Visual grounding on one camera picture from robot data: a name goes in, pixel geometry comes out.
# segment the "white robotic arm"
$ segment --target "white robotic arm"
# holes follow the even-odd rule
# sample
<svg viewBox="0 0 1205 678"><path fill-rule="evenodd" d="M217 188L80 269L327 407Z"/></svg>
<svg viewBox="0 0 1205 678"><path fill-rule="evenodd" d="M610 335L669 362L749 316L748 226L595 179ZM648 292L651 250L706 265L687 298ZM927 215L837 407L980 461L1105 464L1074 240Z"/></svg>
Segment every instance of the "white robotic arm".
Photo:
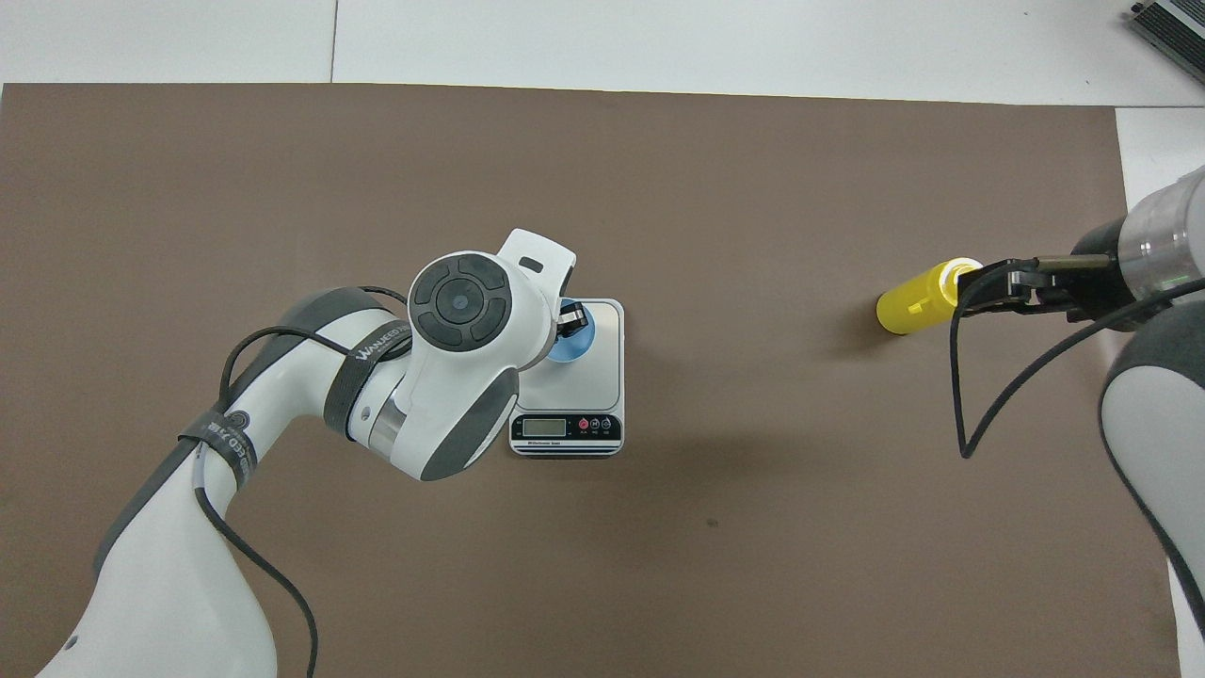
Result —
<svg viewBox="0 0 1205 678"><path fill-rule="evenodd" d="M281 320L294 334L274 337L223 389L118 517L96 556L92 600L39 677L276 676L268 621L202 506L221 523L304 415L421 481L468 468L506 421L517 372L551 349L574 264L569 249L515 230L498 254L428 265L408 320L360 288L294 306Z"/></svg>

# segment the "circular button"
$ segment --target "circular button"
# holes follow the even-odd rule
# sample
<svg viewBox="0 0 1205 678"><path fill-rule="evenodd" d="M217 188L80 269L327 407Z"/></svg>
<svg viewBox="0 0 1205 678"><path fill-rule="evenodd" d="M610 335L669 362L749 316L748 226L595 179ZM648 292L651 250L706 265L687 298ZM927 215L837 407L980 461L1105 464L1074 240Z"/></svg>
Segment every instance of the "circular button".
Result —
<svg viewBox="0 0 1205 678"><path fill-rule="evenodd" d="M440 317L454 324L464 324L481 314L483 301L481 285L468 277L447 281L435 294L435 308Z"/></svg>

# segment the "metal device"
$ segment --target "metal device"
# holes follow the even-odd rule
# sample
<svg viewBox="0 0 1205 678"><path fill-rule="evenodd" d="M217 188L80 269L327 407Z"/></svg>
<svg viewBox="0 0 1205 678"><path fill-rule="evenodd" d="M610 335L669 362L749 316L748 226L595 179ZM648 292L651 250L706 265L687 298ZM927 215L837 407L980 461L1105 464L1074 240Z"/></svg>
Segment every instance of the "metal device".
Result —
<svg viewBox="0 0 1205 678"><path fill-rule="evenodd" d="M531 459L602 459L619 452L624 417L623 306L615 299L578 299L593 326L560 338L578 347L554 347L519 376L519 399L510 418L510 444Z"/></svg>
<svg viewBox="0 0 1205 678"><path fill-rule="evenodd" d="M1151 0L1130 10L1130 29L1205 84L1205 1Z"/></svg>

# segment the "brown mat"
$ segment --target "brown mat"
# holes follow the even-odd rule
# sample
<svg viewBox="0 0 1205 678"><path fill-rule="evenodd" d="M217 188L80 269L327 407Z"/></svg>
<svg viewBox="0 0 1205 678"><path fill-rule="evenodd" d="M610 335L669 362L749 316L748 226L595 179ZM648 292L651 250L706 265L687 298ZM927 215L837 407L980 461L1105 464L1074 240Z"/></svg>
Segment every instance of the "brown mat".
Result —
<svg viewBox="0 0 1205 678"><path fill-rule="evenodd" d="M884 288L1125 208L1113 113L383 86L23 86L0 111L0 674L66 638L110 521L229 349L524 226L628 311L606 462L419 484L298 423L230 523L319 676L1174 676L1162 552L1088 346L960 461L945 332ZM1069 331L976 318L968 408ZM246 566L300 676L301 615Z"/></svg>

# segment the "control button panel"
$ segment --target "control button panel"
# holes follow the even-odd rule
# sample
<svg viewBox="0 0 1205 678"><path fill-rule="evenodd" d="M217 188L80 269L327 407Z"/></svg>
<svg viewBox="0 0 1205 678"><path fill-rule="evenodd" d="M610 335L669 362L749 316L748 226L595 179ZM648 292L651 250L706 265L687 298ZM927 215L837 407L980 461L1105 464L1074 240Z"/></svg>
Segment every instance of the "control button panel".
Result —
<svg viewBox="0 0 1205 678"><path fill-rule="evenodd" d="M410 293L417 331L445 352L472 352L489 344L510 314L506 271L481 254L453 254L433 263Z"/></svg>
<svg viewBox="0 0 1205 678"><path fill-rule="evenodd" d="M623 438L619 418L590 414L528 414L511 423L512 441L619 441Z"/></svg>

